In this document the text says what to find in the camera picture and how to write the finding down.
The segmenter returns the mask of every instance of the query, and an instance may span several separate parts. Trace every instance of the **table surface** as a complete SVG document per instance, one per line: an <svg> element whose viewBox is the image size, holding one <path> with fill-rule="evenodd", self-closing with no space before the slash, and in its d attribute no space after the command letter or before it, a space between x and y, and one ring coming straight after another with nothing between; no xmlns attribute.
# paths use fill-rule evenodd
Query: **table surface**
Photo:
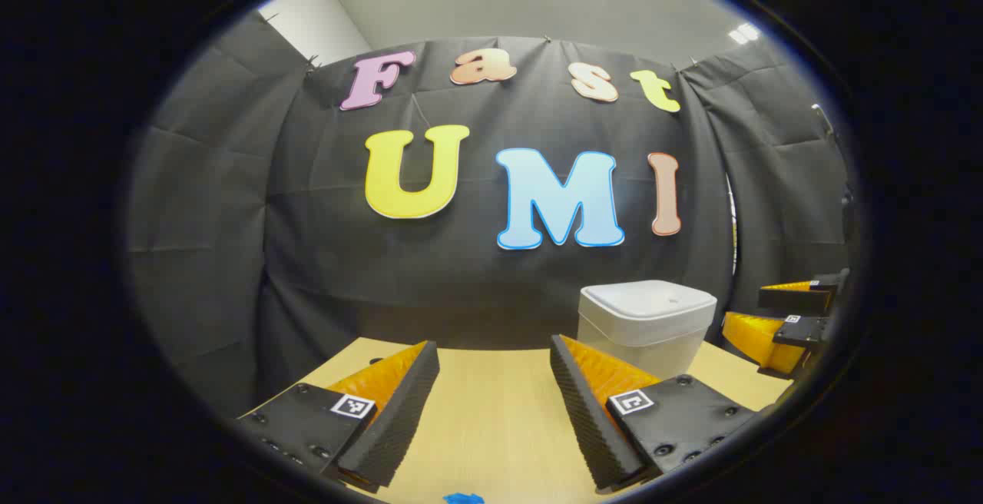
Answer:
<svg viewBox="0 0 983 504"><path fill-rule="evenodd" d="M360 337L298 381L326 387L405 347ZM389 486L372 497L393 504L443 504L443 496L456 492L477 494L487 504L611 497L597 493L577 447L550 350L438 349L438 357L440 374L406 458ZM791 382L757 369L703 343L688 373L741 406L761 410Z"/></svg>

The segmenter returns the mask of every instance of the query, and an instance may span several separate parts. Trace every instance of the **white container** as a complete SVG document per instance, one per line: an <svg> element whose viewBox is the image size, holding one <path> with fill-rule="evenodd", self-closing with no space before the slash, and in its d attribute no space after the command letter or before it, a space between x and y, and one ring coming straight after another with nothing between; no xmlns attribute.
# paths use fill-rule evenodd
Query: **white container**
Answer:
<svg viewBox="0 0 983 504"><path fill-rule="evenodd" d="M577 340L667 379L689 369L716 305L712 294L668 281L584 287Z"/></svg>

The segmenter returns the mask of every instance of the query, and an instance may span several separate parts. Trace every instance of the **yellow letter u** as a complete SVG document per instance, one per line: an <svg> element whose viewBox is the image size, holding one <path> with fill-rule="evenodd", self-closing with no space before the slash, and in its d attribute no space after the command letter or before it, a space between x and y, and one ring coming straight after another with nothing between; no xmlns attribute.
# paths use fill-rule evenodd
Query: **yellow letter u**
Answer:
<svg viewBox="0 0 983 504"><path fill-rule="evenodd" d="M422 191L403 191L399 168L403 148L413 141L413 132L383 131L366 140L369 168L366 171L366 201L384 217L414 218L438 213L457 190L457 154L461 140L468 137L465 126L433 126L424 137L433 142L431 182Z"/></svg>

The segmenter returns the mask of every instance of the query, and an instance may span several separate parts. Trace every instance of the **white lid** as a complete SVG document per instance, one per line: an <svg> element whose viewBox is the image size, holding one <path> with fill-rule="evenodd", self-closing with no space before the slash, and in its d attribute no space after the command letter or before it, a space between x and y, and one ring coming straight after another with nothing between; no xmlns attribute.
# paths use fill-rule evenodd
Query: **white lid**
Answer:
<svg viewBox="0 0 983 504"><path fill-rule="evenodd" d="M706 329L717 298L661 280L631 281L580 290L580 313L612 342L643 346Z"/></svg>

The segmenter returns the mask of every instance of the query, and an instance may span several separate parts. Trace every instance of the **blue letter m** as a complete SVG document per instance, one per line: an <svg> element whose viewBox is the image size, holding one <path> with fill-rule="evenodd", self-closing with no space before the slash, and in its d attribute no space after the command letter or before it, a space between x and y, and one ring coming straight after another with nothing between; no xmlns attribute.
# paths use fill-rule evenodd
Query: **blue letter m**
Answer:
<svg viewBox="0 0 983 504"><path fill-rule="evenodd" d="M495 155L495 161L508 172L508 224L498 234L501 248L540 246L543 234L533 228L534 208L557 245L566 241L578 210L580 228L573 234L577 244L614 246L624 241L624 231L618 227L614 213L614 157L610 154L580 153L565 184L559 182L540 151L505 149Z"/></svg>

